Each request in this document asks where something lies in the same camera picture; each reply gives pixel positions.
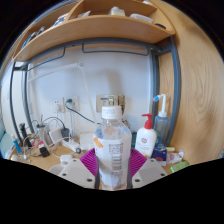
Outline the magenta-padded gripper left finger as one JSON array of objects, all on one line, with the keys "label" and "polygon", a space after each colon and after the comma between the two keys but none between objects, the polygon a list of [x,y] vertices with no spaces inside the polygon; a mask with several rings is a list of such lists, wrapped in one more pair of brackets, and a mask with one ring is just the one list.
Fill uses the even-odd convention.
[{"label": "magenta-padded gripper left finger", "polygon": [[95,149],[89,150],[80,159],[71,159],[59,176],[81,187],[98,189],[100,178]]}]

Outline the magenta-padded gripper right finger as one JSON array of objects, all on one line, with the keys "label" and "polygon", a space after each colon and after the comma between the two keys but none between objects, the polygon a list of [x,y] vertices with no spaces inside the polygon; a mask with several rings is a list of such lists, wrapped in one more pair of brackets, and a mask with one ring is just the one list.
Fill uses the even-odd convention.
[{"label": "magenta-padded gripper right finger", "polygon": [[137,150],[131,150],[127,177],[128,189],[146,186],[165,176],[167,176],[166,171],[155,159],[146,159]]}]

